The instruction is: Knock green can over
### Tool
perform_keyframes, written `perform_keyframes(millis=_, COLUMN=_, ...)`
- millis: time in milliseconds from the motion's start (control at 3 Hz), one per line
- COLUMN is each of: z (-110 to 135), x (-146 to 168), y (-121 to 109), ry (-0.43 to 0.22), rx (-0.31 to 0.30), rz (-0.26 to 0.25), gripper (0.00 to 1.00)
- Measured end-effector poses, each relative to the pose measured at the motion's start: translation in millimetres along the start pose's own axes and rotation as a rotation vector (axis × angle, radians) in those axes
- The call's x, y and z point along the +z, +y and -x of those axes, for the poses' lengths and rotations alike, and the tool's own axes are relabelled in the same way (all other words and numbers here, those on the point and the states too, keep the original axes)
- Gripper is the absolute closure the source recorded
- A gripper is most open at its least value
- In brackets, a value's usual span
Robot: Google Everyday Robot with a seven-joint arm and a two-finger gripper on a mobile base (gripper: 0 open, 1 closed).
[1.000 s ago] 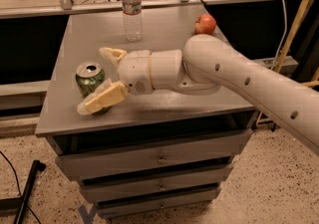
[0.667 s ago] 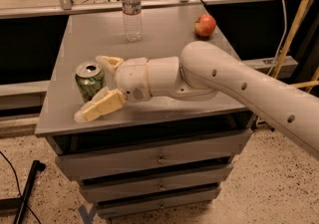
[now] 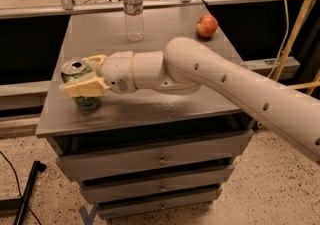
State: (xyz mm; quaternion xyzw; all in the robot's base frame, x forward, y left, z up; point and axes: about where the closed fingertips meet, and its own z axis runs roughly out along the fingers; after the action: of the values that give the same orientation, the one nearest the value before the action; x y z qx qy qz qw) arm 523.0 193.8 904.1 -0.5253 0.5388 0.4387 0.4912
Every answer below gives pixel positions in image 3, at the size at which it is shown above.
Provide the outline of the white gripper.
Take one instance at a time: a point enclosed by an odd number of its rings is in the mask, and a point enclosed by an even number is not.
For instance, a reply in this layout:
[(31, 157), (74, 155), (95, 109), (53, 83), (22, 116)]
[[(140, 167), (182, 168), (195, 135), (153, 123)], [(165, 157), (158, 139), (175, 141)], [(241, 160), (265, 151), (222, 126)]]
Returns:
[(83, 61), (95, 72), (90, 72), (61, 84), (59, 90), (65, 95), (75, 97), (101, 97), (107, 90), (117, 94), (129, 94), (136, 91), (133, 80), (132, 51), (117, 52), (106, 58), (106, 55), (84, 57)]

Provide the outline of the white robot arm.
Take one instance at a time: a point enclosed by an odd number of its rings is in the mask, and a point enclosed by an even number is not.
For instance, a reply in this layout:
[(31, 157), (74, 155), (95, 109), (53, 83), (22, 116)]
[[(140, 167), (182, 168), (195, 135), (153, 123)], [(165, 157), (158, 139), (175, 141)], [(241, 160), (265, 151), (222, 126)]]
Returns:
[(108, 90), (190, 94), (204, 85), (320, 162), (320, 100), (237, 65), (193, 39), (174, 38), (163, 51), (70, 59), (62, 72), (77, 76), (59, 86), (71, 98), (101, 97)]

